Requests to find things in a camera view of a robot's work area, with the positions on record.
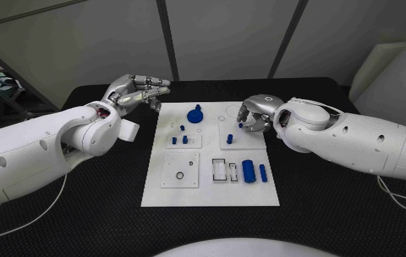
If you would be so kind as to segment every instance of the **cable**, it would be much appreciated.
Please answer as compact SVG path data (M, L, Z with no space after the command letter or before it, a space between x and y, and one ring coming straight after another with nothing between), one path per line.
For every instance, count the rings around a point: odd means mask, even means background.
M402 198L405 198L405 199L406 199L406 197L405 197L404 195L401 195L401 194L395 194L395 193L389 190L389 188L388 188L388 186L386 186L386 183L385 183L384 179L381 178L381 176L376 176L376 179L378 179L378 181L379 181L379 187L384 189L385 192L389 193L389 195L391 195L394 201L398 203L398 205L399 205L404 209L406 209L406 206L402 205L402 203L398 201L398 199L397 199L395 196L402 197Z
M67 177L68 177L68 174L65 175L64 184L63 184L63 187L61 187L60 194L58 194L58 196L57 196L57 198L55 198L55 200L54 200L54 203L51 204L50 208L47 209L47 211L45 211L45 212L37 217L37 219L34 219L27 225L19 226L19 228L16 228L16 229L14 229L14 230L11 230L11 231L2 233L0 236L8 235L8 234L11 234L12 232L16 232L19 229L25 228L27 226L29 226L29 225L31 225L32 223L35 223L35 222L41 219L41 217L48 213L48 211L50 211L51 208L54 207L54 205L55 205L55 203L57 203L57 201L58 201L58 199L60 199L60 196L61 196L61 194L63 194L63 191L64 191L64 188L65 188L65 183L67 183Z
M297 99L296 97L290 100L290 102L306 102L306 103L312 103L316 104L319 106L325 106L329 107L330 109L333 109L335 111L338 111L340 114L345 114L345 111L342 111L340 109L335 108L333 106L326 105L325 103L316 102L315 100L304 100L304 99Z

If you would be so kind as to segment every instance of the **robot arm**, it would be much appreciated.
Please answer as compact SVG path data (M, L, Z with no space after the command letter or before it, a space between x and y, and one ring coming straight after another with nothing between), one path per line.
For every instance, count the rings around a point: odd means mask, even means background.
M251 111L253 103L255 108L261 107L266 98L271 102L268 109ZM266 119L273 119L279 138L293 150L315 152L327 161L361 172L406 180L406 127L342 111L339 116L332 116L322 105L296 98L283 103L274 96L257 95L244 101L238 120L245 121L250 112L254 116L270 116ZM244 129L267 130L261 127L270 127L264 117Z
M160 111L171 81L124 75L100 102L0 129L0 204L63 177L81 162L104 155L117 138L135 141L139 124L122 119L140 103ZM70 146L63 150L61 143Z

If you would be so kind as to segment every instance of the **white round object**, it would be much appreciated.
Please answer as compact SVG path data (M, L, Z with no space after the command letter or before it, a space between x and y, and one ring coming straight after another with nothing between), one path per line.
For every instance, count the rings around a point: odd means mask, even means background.
M303 245L261 238L225 238L188 244L156 257L335 257Z

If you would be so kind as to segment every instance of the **robotic hand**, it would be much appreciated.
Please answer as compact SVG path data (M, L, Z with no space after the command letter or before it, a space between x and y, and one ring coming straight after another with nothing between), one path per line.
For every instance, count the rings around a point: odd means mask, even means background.
M330 115L323 106L339 114ZM257 122L244 126L245 131L263 133L274 125L277 137L297 152L315 152L351 169L406 180L406 126L312 100L293 98L286 103L266 94L244 101L238 122L250 112Z
M117 138L135 141L140 126L122 117L140 103L150 103L159 112L158 96L171 93L171 84L155 77L124 75L100 102L0 129L0 204L37 191L81 162L106 154Z

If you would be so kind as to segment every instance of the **black textured mat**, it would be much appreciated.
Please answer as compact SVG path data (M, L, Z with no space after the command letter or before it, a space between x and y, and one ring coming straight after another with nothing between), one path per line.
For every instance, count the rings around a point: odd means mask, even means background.
M77 88L65 109L100 100L107 87ZM261 93L358 112L327 78L175 82L172 94L160 99L243 101ZM280 207L142 208L158 116L143 104L126 117L142 125L136 142L119 140L107 155L70 173L54 209L28 228L0 237L0 256L153 256L183 244L228 237L280 239L340 256L406 256L406 210L379 189L376 177L297 153L276 131L266 133L266 141ZM386 182L406 193L405 181ZM61 184L63 179L0 206L0 232L38 217Z

